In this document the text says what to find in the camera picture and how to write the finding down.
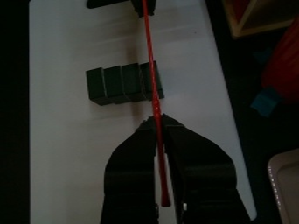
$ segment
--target rectangular block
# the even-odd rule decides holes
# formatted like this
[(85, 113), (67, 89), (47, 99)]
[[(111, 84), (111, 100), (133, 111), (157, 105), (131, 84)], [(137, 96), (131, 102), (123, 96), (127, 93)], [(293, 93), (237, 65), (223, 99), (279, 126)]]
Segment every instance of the rectangular block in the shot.
[[(147, 100), (153, 100), (153, 79), (151, 79), (151, 70), (150, 70), (150, 62), (141, 65), (142, 69), (142, 77), (145, 83), (145, 96)], [(158, 71), (157, 61), (154, 62), (154, 70), (155, 70), (155, 79), (157, 79), (157, 90), (159, 94), (159, 98), (165, 98), (163, 85), (161, 82), (161, 75)]]
[(125, 93), (131, 102), (146, 100), (142, 82), (142, 70), (138, 63), (122, 66)]
[(103, 73), (105, 70), (102, 67), (87, 71), (89, 98), (101, 106), (111, 103), (111, 100), (106, 96)]
[(121, 66), (114, 66), (105, 69), (105, 86), (107, 91), (107, 98), (115, 104), (130, 102), (123, 88)]

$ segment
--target red object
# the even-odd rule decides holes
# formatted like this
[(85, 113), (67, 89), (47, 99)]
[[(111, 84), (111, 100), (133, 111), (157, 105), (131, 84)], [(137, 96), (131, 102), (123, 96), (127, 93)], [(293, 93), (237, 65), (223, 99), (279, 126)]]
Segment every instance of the red object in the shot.
[(147, 51), (149, 51), (149, 58), (150, 58), (153, 90), (154, 90), (153, 107), (154, 107), (154, 120), (155, 120), (157, 138), (158, 138), (158, 160), (159, 160), (159, 172), (161, 172), (161, 181), (162, 181), (162, 206), (169, 207), (171, 205), (171, 200), (170, 200), (167, 177), (166, 177), (162, 110), (161, 110), (161, 101), (159, 101), (159, 95), (158, 95), (158, 90), (157, 90), (157, 81), (155, 81), (155, 60), (154, 60), (150, 21), (149, 21), (149, 16), (147, 16), (147, 0), (143, 0), (143, 8), (145, 8), (145, 28), (146, 28)]
[(238, 21), (242, 19), (250, 0), (233, 0), (234, 11)]
[(262, 74), (263, 87), (273, 87), (283, 103), (299, 102), (299, 17), (285, 32)]

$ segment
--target red cable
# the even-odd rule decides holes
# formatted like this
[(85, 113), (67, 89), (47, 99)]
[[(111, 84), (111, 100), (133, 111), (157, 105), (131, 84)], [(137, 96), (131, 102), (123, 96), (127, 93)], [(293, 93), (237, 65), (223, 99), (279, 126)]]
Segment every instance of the red cable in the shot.
[(161, 110), (161, 101), (159, 101), (159, 95), (158, 95), (158, 90), (157, 90), (155, 61), (154, 61), (150, 21), (149, 21), (149, 16), (147, 16), (147, 0), (143, 0), (143, 8), (145, 8), (145, 28), (146, 28), (147, 51), (149, 51), (149, 58), (150, 58), (153, 90), (154, 90), (153, 107), (154, 107), (154, 120), (155, 120), (157, 138), (158, 138), (158, 160), (159, 160), (159, 172), (161, 172), (161, 181), (162, 181), (162, 206), (169, 207), (171, 205), (171, 200), (170, 200), (167, 178), (166, 178), (162, 110)]

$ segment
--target blue object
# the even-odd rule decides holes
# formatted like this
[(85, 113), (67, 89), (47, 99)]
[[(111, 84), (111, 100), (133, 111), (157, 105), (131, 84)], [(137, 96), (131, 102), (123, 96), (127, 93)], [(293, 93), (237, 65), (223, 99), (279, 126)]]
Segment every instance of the blue object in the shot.
[(251, 108), (258, 111), (262, 116), (270, 117), (277, 104), (283, 100), (277, 90), (273, 87), (266, 87), (251, 103)]

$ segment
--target white table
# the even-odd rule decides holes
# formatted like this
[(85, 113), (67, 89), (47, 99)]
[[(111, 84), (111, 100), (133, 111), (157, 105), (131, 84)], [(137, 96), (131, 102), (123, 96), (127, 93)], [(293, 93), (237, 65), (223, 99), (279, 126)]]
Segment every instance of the white table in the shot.
[[(97, 224), (110, 155), (153, 110), (149, 101), (105, 107), (90, 101), (86, 71), (149, 61), (145, 21), (130, 1), (94, 10), (86, 8), (86, 0), (32, 0), (30, 6), (32, 224)], [(254, 219), (205, 1), (158, 1), (151, 27), (163, 112), (231, 156), (239, 194)], [(161, 223), (175, 223), (174, 207), (161, 208)]]

